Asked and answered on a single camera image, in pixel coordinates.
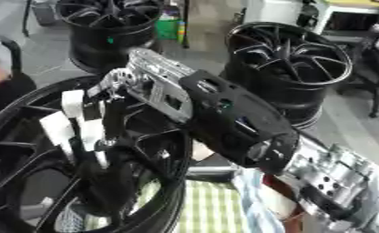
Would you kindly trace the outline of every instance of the mounting hole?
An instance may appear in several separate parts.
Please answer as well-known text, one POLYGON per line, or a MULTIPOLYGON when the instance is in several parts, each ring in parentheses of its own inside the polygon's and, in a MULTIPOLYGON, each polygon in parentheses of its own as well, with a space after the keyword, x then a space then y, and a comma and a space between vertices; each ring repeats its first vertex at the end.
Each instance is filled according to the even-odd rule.
POLYGON ((171 106, 174 109, 179 110, 181 108, 182 102, 179 101, 176 97, 170 96, 170 95, 165 95, 165 101, 166 103, 171 106))

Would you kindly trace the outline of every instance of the table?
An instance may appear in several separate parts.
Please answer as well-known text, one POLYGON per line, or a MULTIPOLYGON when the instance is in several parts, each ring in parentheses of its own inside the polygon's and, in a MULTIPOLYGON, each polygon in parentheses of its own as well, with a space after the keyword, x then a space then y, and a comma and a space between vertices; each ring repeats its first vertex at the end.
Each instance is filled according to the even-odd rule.
POLYGON ((334 12, 379 14, 379 3, 371 0, 316 0, 314 6, 319 10, 318 22, 313 32, 321 34, 334 12))

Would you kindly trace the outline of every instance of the chair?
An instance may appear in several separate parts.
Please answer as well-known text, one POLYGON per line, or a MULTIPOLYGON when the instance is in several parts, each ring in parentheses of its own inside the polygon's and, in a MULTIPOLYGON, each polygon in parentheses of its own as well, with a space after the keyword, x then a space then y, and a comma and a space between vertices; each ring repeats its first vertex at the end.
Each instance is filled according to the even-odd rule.
POLYGON ((0 84, 0 111, 19 97, 36 89, 36 84, 30 76, 22 72, 21 48, 13 40, 0 35, 3 46, 11 52, 12 79, 0 84))
POLYGON ((349 89, 361 89, 373 94, 373 106, 369 117, 378 117, 379 111, 379 31, 374 30, 365 40, 354 49, 353 63, 354 69, 352 78, 348 84, 342 85, 338 93, 343 94, 349 89), (371 71, 376 76, 373 80, 364 70, 371 71))

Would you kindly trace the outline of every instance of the wheel rim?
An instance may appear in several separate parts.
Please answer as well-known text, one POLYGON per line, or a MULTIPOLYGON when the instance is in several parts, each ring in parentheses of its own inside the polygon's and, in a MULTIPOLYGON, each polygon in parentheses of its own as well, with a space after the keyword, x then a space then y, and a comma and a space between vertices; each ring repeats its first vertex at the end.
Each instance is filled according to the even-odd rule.
MULTIPOLYGON (((36 120, 58 110, 62 91, 88 88, 96 82, 97 78, 91 76, 58 83, 19 99, 0 113, 0 232, 56 232, 58 216, 74 198, 78 198, 82 206, 85 205, 86 212, 94 209, 92 211, 97 214, 101 211, 100 208, 104 207, 96 204, 98 198, 92 196, 91 190, 97 186, 106 189, 98 184, 106 182, 102 182, 103 179, 98 178, 97 173, 94 173, 94 179, 100 182, 95 183, 89 177, 93 173, 86 175, 85 172, 80 172, 83 167, 91 166, 85 162, 91 157, 77 158, 82 162, 72 167, 64 159, 60 149, 46 143, 46 137, 41 134, 41 129, 36 127, 36 120), (32 227, 19 217, 19 197, 24 194, 26 178, 47 169, 55 170, 69 181, 36 227, 32 227)), ((190 138, 173 127, 164 116, 149 107, 137 104, 133 99, 128 100, 127 111, 125 126, 129 138, 133 138, 134 145, 138 146, 142 154, 129 157, 129 152, 124 146, 115 148, 111 153, 116 159, 114 161, 122 161, 114 166, 117 174, 120 175, 121 170, 125 171, 124 173, 127 171, 121 176, 129 180, 121 181, 118 185, 124 188, 124 193, 128 193, 133 184, 134 192, 123 199, 122 209, 118 209, 116 216, 106 216, 100 212, 101 215, 111 218, 111 223, 92 232, 171 230, 182 205, 182 181, 190 159, 190 138), (166 151, 169 153, 168 160, 155 157, 157 153, 166 151), (138 193, 144 185, 154 180, 160 183, 159 191, 147 204, 132 213, 130 210, 138 198, 138 193), (163 226, 154 228, 160 222, 163 226)))
POLYGON ((327 86, 351 74, 352 63, 338 46, 302 28, 251 23, 227 36, 230 55, 244 65, 274 73, 278 81, 300 86, 327 86))
POLYGON ((110 30, 151 24, 161 14, 157 0, 61 0, 56 9, 71 25, 110 30))

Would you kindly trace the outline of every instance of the stand leg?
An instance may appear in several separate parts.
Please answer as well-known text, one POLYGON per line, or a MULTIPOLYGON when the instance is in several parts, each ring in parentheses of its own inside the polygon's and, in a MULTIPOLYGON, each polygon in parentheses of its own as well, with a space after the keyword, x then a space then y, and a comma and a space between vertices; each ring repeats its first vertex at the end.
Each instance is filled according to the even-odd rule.
POLYGON ((24 17, 22 19, 22 33, 25 37, 29 37, 29 32, 26 27, 28 24, 29 11, 31 10, 31 2, 32 0, 26 0, 26 10, 24 11, 24 17))
POLYGON ((374 98, 373 98, 373 109, 370 113, 371 118, 376 118, 378 117, 378 110, 379 110, 379 88, 376 88, 374 91, 374 98))
POLYGON ((189 14, 190 14, 190 0, 184 0, 184 23, 185 23, 185 32, 184 38, 182 40, 182 47, 190 48, 188 42, 188 24, 189 24, 189 14))

